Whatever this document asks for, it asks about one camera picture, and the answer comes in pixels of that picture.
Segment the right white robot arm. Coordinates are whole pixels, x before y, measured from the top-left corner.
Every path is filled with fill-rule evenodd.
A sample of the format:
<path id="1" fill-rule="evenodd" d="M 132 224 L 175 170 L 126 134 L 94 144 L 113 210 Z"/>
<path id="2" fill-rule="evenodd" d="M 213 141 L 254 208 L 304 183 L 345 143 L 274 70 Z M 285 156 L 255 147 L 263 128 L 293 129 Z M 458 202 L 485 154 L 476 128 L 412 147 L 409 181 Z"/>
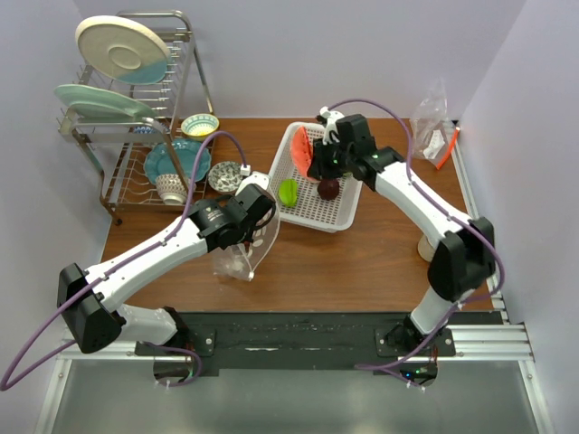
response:
<path id="1" fill-rule="evenodd" d="M 451 306 L 465 301 L 494 274 L 494 228 L 486 218 L 473 220 L 449 206 L 393 148 L 377 147 L 364 116 L 324 107 L 317 120 L 324 135 L 313 142 L 308 177 L 322 181 L 351 174 L 396 205 L 434 249 L 422 301 L 386 336 L 411 354 L 425 354 Z"/>

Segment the watermelon slice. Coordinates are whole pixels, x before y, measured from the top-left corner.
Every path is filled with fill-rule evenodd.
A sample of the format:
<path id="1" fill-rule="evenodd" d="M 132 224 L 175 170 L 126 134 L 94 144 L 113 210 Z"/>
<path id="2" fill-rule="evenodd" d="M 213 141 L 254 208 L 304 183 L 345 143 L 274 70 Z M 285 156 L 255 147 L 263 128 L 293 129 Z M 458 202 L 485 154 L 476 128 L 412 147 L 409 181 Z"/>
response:
<path id="1" fill-rule="evenodd" d="M 294 133 L 290 143 L 290 155 L 299 174 L 311 183 L 318 183 L 318 179 L 308 175 L 313 159 L 313 148 L 304 127 L 298 127 Z"/>

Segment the green leafy toy fruit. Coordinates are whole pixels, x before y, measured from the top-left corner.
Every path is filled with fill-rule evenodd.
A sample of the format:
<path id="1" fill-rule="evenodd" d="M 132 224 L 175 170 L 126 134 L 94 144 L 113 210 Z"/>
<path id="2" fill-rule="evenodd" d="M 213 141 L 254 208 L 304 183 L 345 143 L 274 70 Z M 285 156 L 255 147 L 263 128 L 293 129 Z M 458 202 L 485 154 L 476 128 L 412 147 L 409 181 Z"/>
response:
<path id="1" fill-rule="evenodd" d="M 286 207 L 294 207 L 298 202 L 299 185 L 294 179 L 285 179 L 280 183 L 278 196 Z"/>

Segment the clear polka dot zip bag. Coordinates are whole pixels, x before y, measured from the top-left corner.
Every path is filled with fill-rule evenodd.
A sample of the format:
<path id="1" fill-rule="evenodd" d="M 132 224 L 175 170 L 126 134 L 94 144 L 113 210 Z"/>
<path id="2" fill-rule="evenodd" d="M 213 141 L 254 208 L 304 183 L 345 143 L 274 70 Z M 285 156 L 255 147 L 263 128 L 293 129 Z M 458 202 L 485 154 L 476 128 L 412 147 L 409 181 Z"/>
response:
<path id="1" fill-rule="evenodd" d="M 225 250 L 217 249 L 211 254 L 214 275 L 251 281 L 261 262 L 270 252 L 280 231 L 279 213 L 268 214 L 260 220 L 264 224 L 252 234 L 252 242 L 233 245 Z"/>

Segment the white perforated plastic basket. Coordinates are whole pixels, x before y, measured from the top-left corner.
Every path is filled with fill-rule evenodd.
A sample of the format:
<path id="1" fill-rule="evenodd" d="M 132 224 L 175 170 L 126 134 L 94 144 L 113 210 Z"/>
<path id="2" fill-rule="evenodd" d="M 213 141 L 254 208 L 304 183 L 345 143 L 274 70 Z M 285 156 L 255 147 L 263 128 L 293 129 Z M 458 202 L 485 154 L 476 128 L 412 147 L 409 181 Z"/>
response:
<path id="1" fill-rule="evenodd" d="M 280 219 L 319 231 L 345 231 L 355 219 L 363 184 L 351 176 L 343 177 L 339 180 L 337 198 L 333 201 L 321 199 L 317 185 L 299 174 L 291 158 L 291 142 L 301 127 L 305 128 L 310 141 L 323 136 L 324 128 L 319 124 L 297 121 L 287 126 L 269 171 L 270 187 L 278 201 L 279 188 L 284 180 L 296 181 L 298 192 L 295 206 L 279 205 Z"/>

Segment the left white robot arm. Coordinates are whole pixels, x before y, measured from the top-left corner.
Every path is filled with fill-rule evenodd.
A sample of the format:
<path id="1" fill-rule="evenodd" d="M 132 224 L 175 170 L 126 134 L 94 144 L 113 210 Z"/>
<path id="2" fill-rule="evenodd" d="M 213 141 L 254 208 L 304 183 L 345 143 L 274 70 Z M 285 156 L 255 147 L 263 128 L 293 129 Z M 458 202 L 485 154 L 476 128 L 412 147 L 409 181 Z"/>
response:
<path id="1" fill-rule="evenodd" d="M 274 199 L 248 184 L 227 200 L 194 203 L 156 236 L 107 262 L 82 269 L 72 263 L 59 275 L 57 306 L 84 354 L 117 340 L 157 345 L 166 354 L 193 347 L 193 337 L 172 307 L 132 307 L 127 300 L 169 270 L 214 250 L 244 247 L 274 218 Z"/>

